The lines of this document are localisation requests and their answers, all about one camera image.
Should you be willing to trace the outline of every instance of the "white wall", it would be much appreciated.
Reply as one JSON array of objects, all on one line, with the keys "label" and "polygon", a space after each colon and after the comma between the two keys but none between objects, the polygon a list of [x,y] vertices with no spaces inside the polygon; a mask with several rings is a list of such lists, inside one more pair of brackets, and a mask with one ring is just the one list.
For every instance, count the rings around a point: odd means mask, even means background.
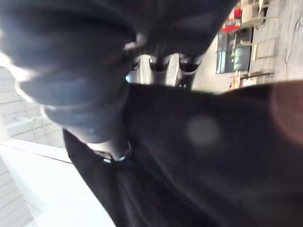
[{"label": "white wall", "polygon": [[6,68],[0,68],[0,140],[25,140],[63,148],[60,126],[44,118],[40,108],[24,100],[14,88],[15,79]]},{"label": "white wall", "polygon": [[200,68],[196,74],[193,90],[216,93],[228,90],[228,87],[233,80],[231,77],[234,76],[235,73],[216,74],[217,45],[218,36],[216,35],[203,57]]}]

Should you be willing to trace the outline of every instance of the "black fabric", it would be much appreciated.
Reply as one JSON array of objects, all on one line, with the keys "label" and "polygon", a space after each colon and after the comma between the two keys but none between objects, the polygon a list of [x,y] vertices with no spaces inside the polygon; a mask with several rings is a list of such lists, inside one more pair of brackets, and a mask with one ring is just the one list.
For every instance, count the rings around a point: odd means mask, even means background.
[{"label": "black fabric", "polygon": [[[123,130],[132,61],[204,53],[235,2],[1,0],[0,50],[22,69],[22,95],[81,141],[100,143]],[[126,52],[138,33],[146,43]]]},{"label": "black fabric", "polygon": [[127,159],[104,162],[67,131],[66,148],[117,227],[300,227],[303,147],[272,115],[275,90],[133,85]]}]

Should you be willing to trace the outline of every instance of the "floor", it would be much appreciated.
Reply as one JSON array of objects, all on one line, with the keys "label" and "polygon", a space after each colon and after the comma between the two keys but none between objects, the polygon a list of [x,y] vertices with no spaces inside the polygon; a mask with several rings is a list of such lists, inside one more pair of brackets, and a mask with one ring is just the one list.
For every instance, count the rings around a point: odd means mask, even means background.
[{"label": "floor", "polygon": [[250,63],[250,72],[269,70],[274,76],[257,79],[257,84],[303,79],[303,0],[272,0],[266,22],[254,29],[253,43],[262,43],[258,57],[275,55]]}]

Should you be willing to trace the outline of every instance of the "dark clothing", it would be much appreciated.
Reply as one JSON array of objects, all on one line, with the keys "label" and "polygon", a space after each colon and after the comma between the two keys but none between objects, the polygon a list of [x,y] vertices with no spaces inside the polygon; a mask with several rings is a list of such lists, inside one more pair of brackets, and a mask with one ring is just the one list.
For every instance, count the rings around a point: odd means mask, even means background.
[{"label": "dark clothing", "polygon": [[[143,53],[204,53],[236,0],[1,0],[0,48],[17,86],[86,143],[123,128],[125,76]],[[144,34],[144,46],[124,51]]]},{"label": "dark clothing", "polygon": [[68,132],[66,148],[117,227],[301,227],[303,147],[275,121],[274,90],[132,85],[129,158],[106,163]]}]

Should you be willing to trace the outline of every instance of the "chair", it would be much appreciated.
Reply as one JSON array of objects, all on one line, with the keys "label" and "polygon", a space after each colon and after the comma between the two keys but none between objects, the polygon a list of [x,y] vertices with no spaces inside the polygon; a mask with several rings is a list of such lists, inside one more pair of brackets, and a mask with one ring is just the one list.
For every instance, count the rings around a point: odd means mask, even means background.
[{"label": "chair", "polygon": [[272,57],[276,57],[276,54],[272,54],[272,55],[267,55],[267,56],[261,56],[261,57],[258,57],[258,49],[259,49],[259,46],[260,44],[263,44],[263,43],[266,43],[266,42],[270,42],[270,41],[273,41],[273,40],[276,40],[278,37],[274,37],[274,38],[269,38],[269,39],[266,39],[266,40],[263,40],[262,42],[259,42],[257,44],[253,44],[251,43],[250,41],[243,41],[241,40],[240,41],[240,44],[243,45],[243,46],[251,46],[253,48],[253,61],[256,61],[258,59],[264,59],[264,58],[272,58]]},{"label": "chair", "polygon": [[245,5],[242,9],[241,29],[257,26],[265,19],[278,19],[278,17],[264,17],[261,15],[263,9],[268,6],[269,4],[265,4],[264,0],[259,0],[259,2]]}]

